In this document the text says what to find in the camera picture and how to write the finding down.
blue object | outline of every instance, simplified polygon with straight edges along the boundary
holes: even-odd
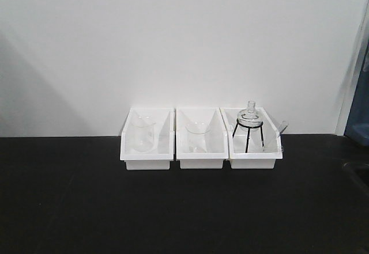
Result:
[[[369,146],[369,46],[357,81],[345,135],[362,146]]]

plastic bin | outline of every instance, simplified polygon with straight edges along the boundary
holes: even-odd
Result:
[[[201,151],[191,147],[188,126],[203,124],[208,132],[200,134],[197,142]],[[181,169],[221,169],[228,159],[227,131],[219,108],[177,108],[176,159]]]
[[[149,117],[153,125],[153,146],[148,151],[138,151],[134,138],[137,134],[133,123]],[[131,108],[122,131],[121,160],[127,170],[169,169],[174,159],[174,109]]]
[[[236,126],[237,114],[244,108],[220,108],[228,133],[229,161],[232,169],[273,169],[276,159],[282,159],[281,138],[276,126],[262,107],[256,108],[263,117],[263,149],[260,130],[251,130],[248,151],[245,153],[247,132],[240,127],[232,137]]]

tripod leg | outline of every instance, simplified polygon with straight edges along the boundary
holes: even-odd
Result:
[[[260,135],[261,135],[261,143],[262,143],[262,146],[264,147],[264,136],[263,136],[263,127],[260,126]]]
[[[237,127],[238,127],[238,123],[236,124],[235,130],[233,131],[232,138],[234,138],[234,137],[235,137]]]
[[[250,140],[250,129],[247,129],[247,140],[246,140],[246,149],[245,149],[245,153],[247,153],[248,150],[248,140]]]

glass beaker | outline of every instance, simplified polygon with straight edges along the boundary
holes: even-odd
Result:
[[[147,152],[153,149],[155,142],[155,122],[150,117],[136,117],[132,120],[133,149],[139,152]]]
[[[210,131],[210,127],[205,123],[188,123],[187,143],[191,153],[207,153],[205,134]]]

black metal tripod stand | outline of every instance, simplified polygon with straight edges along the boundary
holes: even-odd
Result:
[[[235,137],[235,133],[236,133],[236,130],[237,130],[238,126],[242,126],[244,128],[247,128],[246,148],[245,148],[245,151],[244,151],[245,153],[247,153],[247,150],[248,150],[248,141],[250,140],[250,129],[260,128],[261,143],[262,143],[262,146],[264,147],[264,136],[263,136],[263,127],[262,127],[263,122],[261,122],[261,124],[258,125],[258,126],[250,127],[250,126],[244,126],[242,123],[239,123],[239,121],[237,119],[237,124],[236,124],[235,130],[233,131],[232,138]]]

